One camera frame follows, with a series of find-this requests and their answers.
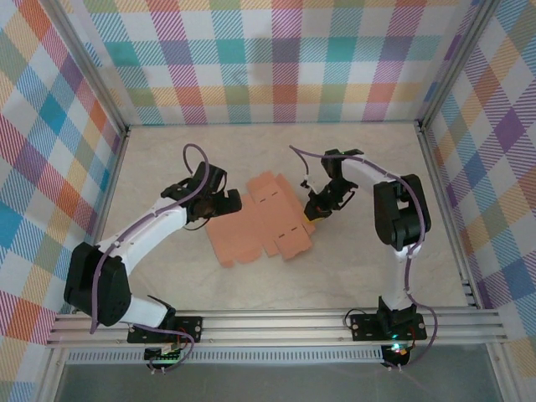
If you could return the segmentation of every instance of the metal frame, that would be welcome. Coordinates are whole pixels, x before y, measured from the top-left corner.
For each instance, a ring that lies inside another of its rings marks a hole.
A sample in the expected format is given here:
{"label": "metal frame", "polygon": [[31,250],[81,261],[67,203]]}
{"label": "metal frame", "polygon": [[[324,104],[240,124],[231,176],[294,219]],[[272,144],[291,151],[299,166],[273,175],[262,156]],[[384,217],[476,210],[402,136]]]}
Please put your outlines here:
{"label": "metal frame", "polygon": [[[204,318],[203,335],[197,343],[203,347],[311,347],[378,346],[389,341],[352,341],[351,331],[343,325],[347,309],[337,310],[265,310],[265,311],[191,311],[178,312],[181,317]],[[374,309],[365,309],[375,313]],[[428,333],[433,329],[430,312],[420,312]],[[473,307],[437,307],[439,330],[437,344],[458,345],[504,342],[507,337],[498,313]],[[102,327],[90,335],[90,318],[85,314],[58,315],[49,337],[50,348],[121,348],[129,326]],[[428,341],[417,341],[426,344]],[[162,347],[162,344],[141,347]]]}
{"label": "metal frame", "polygon": [[456,82],[458,75],[460,75],[466,65],[467,60],[477,45],[478,39],[482,36],[487,23],[500,3],[501,0],[481,0],[477,13],[472,20],[471,27],[462,38],[460,47],[452,58],[451,67],[447,70],[446,75],[439,83],[430,100],[428,108],[423,114],[421,126],[424,127],[424,129],[430,126],[434,118],[437,116],[437,113],[439,113],[443,102],[449,92],[451,92],[452,86]]}
{"label": "metal frame", "polygon": [[446,185],[441,180],[441,175],[439,173],[439,168],[436,159],[434,158],[434,153],[428,138],[426,137],[425,131],[422,129],[421,124],[416,121],[414,123],[415,133],[417,134],[417,139],[419,140],[420,150],[422,151],[422,156],[425,159],[426,168],[428,169],[428,174],[430,175],[430,180],[432,182],[432,188],[434,189],[435,198],[440,207],[441,217],[443,218],[443,224],[445,225],[446,234],[451,243],[452,252],[454,253],[454,258],[460,272],[460,278],[463,286],[469,286],[471,291],[465,291],[466,295],[470,295],[474,304],[477,307],[483,307],[482,299],[477,291],[477,283],[473,277],[471,270],[469,269],[469,261],[467,260],[466,254],[463,250],[460,232],[456,227],[456,222],[453,219],[454,212],[452,211],[451,204],[448,201],[446,195]]}
{"label": "metal frame", "polygon": [[106,88],[106,85],[102,81],[97,68],[91,61],[79,36],[76,34],[73,25],[70,23],[69,17],[65,14],[64,8],[59,4],[58,0],[41,0],[40,2],[46,13],[49,15],[54,27],[58,29],[61,38],[65,41],[67,49],[73,55],[82,75],[88,80],[97,99],[108,112],[108,116],[111,118],[113,125],[116,126],[116,129],[119,131],[126,133],[128,131],[128,124],[119,111],[110,92]]}

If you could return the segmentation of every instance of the ventilation grille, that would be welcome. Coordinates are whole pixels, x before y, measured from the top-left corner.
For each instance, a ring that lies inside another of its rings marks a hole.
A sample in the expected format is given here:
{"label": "ventilation grille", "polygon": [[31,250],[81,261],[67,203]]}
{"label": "ventilation grille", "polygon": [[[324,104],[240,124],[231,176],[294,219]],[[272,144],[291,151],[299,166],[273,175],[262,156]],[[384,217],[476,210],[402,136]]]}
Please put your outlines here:
{"label": "ventilation grille", "polygon": [[[340,348],[203,348],[197,347],[186,363],[311,364],[378,363],[380,347],[346,346]],[[72,349],[67,364],[140,364],[141,348]]]}

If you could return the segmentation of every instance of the black bracket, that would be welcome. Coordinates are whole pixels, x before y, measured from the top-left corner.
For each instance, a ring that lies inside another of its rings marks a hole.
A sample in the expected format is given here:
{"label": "black bracket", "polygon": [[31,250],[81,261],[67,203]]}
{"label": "black bracket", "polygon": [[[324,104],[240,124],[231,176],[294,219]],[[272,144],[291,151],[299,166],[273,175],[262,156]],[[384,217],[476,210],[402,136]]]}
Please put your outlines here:
{"label": "black bracket", "polygon": [[[190,335],[195,342],[201,340],[201,333],[203,332],[203,318],[202,317],[170,317],[166,322],[164,329],[172,331],[185,332]],[[185,343],[188,341],[186,337],[179,337],[178,335],[161,333],[154,331],[146,331],[136,324],[131,328],[126,337],[128,343]]]}
{"label": "black bracket", "polygon": [[[431,221],[420,179],[414,174],[401,177],[414,191],[425,220],[425,232]],[[374,227],[382,243],[397,251],[416,243],[420,237],[418,206],[401,183],[382,182],[374,185]]]}
{"label": "black bracket", "polygon": [[350,316],[352,340],[362,341],[422,341],[426,339],[425,322],[421,314],[415,314],[414,320],[391,331],[388,335],[382,328],[376,314],[353,314]]}

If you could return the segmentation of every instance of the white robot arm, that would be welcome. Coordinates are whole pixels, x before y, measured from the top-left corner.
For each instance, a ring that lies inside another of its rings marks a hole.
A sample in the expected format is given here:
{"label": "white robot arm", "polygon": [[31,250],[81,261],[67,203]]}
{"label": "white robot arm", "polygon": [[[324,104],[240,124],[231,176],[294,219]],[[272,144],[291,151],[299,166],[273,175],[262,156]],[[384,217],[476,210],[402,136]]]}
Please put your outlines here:
{"label": "white robot arm", "polygon": [[[344,180],[356,184],[372,197],[374,196],[374,186],[384,183],[387,179],[385,175],[369,165],[353,159],[342,161],[342,173]],[[388,183],[397,184],[392,179]],[[390,310],[403,310],[411,306],[411,300],[405,291],[404,276],[408,252],[414,245],[415,243],[404,245],[402,250],[397,250],[392,245],[384,246],[384,253],[387,255],[385,260],[389,264],[389,268],[386,270],[387,276],[384,279],[382,299]],[[420,246],[413,251],[412,258],[415,258],[419,251]]]}
{"label": "white robot arm", "polygon": [[[299,155],[313,155],[291,148]],[[333,149],[317,157],[321,157],[331,181],[319,193],[309,186],[307,176],[301,184],[310,189],[304,211],[309,220],[324,219],[334,210],[342,209],[357,188],[374,198],[374,226],[385,244],[384,252],[389,264],[384,270],[384,289],[375,319],[384,334],[398,336],[398,332],[404,332],[407,327],[413,328],[415,320],[420,319],[416,305],[408,296],[411,278],[406,277],[410,273],[408,258],[417,256],[424,239],[421,225],[424,224],[425,232],[431,226],[420,180],[414,174],[400,178],[389,173],[370,162],[357,149],[346,152]],[[409,185],[413,194],[401,182]]]}
{"label": "white robot arm", "polygon": [[[154,301],[148,301],[133,296],[128,276],[172,232],[197,219],[210,219],[241,209],[237,190],[229,190],[227,195],[224,188],[219,190],[222,180],[227,181],[227,172],[213,165],[206,166],[201,162],[191,178],[166,188],[161,198],[134,224],[97,245],[78,245],[71,256],[65,301],[91,316],[96,299],[96,321],[107,327],[126,322],[176,330],[175,310],[155,297],[150,296]],[[98,280],[96,288],[94,277]]]}

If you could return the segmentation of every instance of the colorful checkered pattern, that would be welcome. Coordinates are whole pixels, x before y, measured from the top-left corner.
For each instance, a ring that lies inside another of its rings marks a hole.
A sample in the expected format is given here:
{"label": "colorful checkered pattern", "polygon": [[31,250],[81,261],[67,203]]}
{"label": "colorful checkered pattern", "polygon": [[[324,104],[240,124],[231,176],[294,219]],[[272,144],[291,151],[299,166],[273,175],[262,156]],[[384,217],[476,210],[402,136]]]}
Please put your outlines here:
{"label": "colorful checkered pattern", "polygon": [[452,40],[449,49],[445,53],[445,57],[441,61],[441,66],[437,70],[437,73],[435,74],[434,81],[428,88],[428,91],[426,92],[425,100],[423,101],[422,105],[420,106],[419,113],[417,114],[417,120],[422,120],[426,110],[430,106],[430,102],[434,95],[436,94],[436,90],[438,85],[443,81],[443,79],[446,76],[446,73],[448,72],[449,68],[452,66],[453,58],[460,48],[461,44],[463,43],[464,39],[466,38],[467,31],[472,25],[472,22],[474,21],[474,18],[477,14],[478,7],[482,3],[483,0],[471,0],[471,5],[469,6],[469,9],[466,12],[466,15],[463,18],[463,21],[461,22],[460,26],[458,27],[458,30],[456,31],[456,35],[454,35],[454,39]]}
{"label": "colorful checkered pattern", "polygon": [[162,125],[412,120],[464,2],[63,3],[132,123]]}
{"label": "colorful checkered pattern", "polygon": [[503,0],[430,140],[486,307],[536,394],[536,2]]}
{"label": "colorful checkered pattern", "polygon": [[26,401],[119,135],[37,0],[0,0],[0,401]]}

